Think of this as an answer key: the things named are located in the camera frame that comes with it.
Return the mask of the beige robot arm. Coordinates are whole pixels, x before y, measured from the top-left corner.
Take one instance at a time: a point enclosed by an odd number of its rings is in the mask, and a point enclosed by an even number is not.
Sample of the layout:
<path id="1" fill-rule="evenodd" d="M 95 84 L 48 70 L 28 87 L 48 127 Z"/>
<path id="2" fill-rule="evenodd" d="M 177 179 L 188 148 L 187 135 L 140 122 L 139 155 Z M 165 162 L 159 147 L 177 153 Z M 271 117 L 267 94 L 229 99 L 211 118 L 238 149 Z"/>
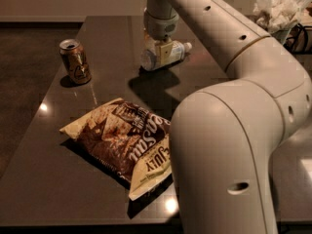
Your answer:
<path id="1" fill-rule="evenodd" d="M 278 234 L 271 153 L 311 110 L 311 80 L 268 32 L 223 0 L 147 0 L 163 40 L 184 20 L 225 83 L 185 98 L 172 117 L 171 163 L 184 234 Z"/>

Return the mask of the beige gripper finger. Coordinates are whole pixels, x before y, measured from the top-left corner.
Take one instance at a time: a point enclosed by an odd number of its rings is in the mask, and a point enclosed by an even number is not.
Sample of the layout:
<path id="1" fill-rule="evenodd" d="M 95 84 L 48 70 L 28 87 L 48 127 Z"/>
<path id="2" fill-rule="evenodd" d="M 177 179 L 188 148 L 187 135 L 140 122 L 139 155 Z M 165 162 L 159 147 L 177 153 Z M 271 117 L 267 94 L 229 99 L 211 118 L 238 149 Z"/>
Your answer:
<path id="1" fill-rule="evenodd" d="M 172 43 L 160 43 L 155 46 L 156 57 L 159 64 L 166 64 L 172 52 Z"/>
<path id="2" fill-rule="evenodd" d="M 144 57 L 151 62 L 154 62 L 156 57 L 155 57 L 155 40 L 148 34 L 146 33 L 144 35 Z"/>

